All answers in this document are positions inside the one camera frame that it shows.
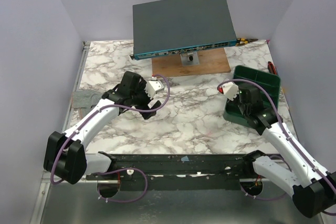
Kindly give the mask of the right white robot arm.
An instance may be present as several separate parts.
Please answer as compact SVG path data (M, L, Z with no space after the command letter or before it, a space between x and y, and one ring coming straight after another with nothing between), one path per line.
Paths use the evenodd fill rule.
M290 166L278 165L261 151L248 154L241 165L249 178L260 175L280 187L307 218L335 205L335 173L329 172L298 142L267 91L250 80L234 79L222 93L238 107L249 126L269 142Z

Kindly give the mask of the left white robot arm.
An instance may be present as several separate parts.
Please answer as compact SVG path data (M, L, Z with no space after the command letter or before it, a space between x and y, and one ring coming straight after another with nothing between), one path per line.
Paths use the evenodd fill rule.
M117 171L114 158L104 152L88 154L88 145L108 123L128 110L139 112L145 120L154 116L162 103L156 101L153 106L149 106L149 103L162 90L164 85L157 77L146 81L137 73L125 72L121 82L103 93L97 105L81 121L63 133L51 133L47 141L44 170L70 184L90 174L112 179Z

